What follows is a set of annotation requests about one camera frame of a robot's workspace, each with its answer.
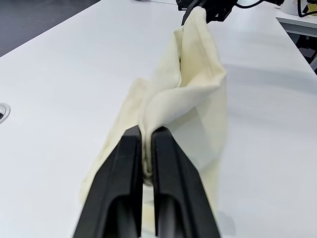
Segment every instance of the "wrinkled fabric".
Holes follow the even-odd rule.
[[[199,170],[212,207],[219,156],[226,135],[225,70],[201,7],[177,29],[150,81],[137,79],[123,102],[103,150],[83,181],[84,201],[100,166],[124,131],[139,125],[144,182],[151,185],[151,135],[166,126]],[[144,186],[143,227],[153,230],[153,191]]]

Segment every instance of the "cloth fold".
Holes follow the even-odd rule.
[[[82,200],[124,131],[138,124],[145,184],[152,179],[151,135],[166,126],[200,171],[213,207],[218,159],[226,135],[225,75],[207,28],[206,11],[196,7],[174,32],[151,81],[137,79],[132,84],[104,148],[83,181]],[[152,196],[145,187],[144,201],[149,207]]]

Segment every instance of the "black cable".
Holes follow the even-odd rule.
[[[256,5],[259,5],[263,1],[264,0],[260,0],[260,1],[256,2],[256,3],[248,5],[248,6],[243,6],[243,5],[240,5],[240,4],[236,3],[236,6],[239,7],[239,8],[247,9],[247,8],[251,8],[251,7],[254,7]]]
[[[305,14],[302,14],[302,9],[301,9],[301,0],[297,0],[297,11],[298,11],[298,15],[299,17],[304,17],[304,16],[308,16],[308,15],[312,15],[312,14],[316,14],[317,11],[311,11]]]

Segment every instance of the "cream cloth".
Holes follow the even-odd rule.
[[[124,131],[139,125],[144,181],[151,183],[151,135],[166,126],[200,171],[212,207],[218,158],[226,134],[225,70],[208,31],[206,12],[196,7],[173,34],[151,81],[137,79],[123,102],[106,143],[83,181],[85,200],[94,176]],[[143,227],[153,222],[152,191],[144,187]]]

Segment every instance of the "white desk surface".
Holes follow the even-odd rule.
[[[183,13],[102,0],[0,58],[0,237],[72,236],[80,182]],[[224,238],[317,236],[317,77],[275,15],[261,4],[209,24],[228,71]]]
[[[317,28],[317,16],[299,17],[295,15],[286,14],[282,11],[278,11],[276,14],[276,18],[279,22],[282,23]]]

